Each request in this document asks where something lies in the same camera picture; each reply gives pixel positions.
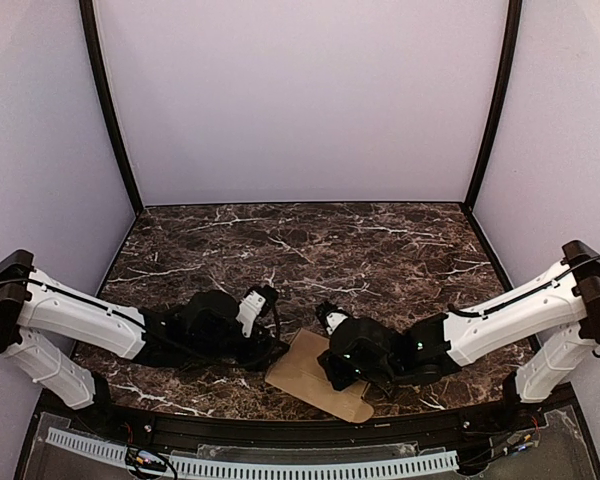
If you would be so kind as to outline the brown cardboard box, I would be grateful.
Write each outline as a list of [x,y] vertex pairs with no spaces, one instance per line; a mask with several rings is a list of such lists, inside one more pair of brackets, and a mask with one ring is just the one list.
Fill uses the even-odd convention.
[[363,399],[368,384],[355,381],[343,391],[336,391],[318,363],[328,346],[327,338],[300,329],[288,352],[267,371],[265,382],[340,420],[364,423],[374,415],[373,406]]

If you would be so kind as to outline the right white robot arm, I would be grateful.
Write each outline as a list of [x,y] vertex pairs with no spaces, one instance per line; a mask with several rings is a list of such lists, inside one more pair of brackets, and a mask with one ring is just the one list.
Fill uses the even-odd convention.
[[390,392],[436,383],[549,330],[550,338],[503,387],[516,403],[541,403],[600,347],[600,254],[579,240],[562,251],[560,261],[522,286],[465,309],[449,306],[403,332],[324,301],[315,315],[329,346],[318,363],[337,391],[362,380]]

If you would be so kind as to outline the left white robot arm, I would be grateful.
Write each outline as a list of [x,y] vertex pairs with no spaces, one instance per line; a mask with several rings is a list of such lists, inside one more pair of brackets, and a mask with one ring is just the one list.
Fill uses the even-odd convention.
[[0,357],[76,411],[111,403],[107,380],[77,365],[49,339],[54,333],[134,364],[185,369],[223,366],[265,371],[285,355],[277,291],[250,288],[241,300],[221,290],[158,312],[121,306],[54,280],[16,250],[0,262]]

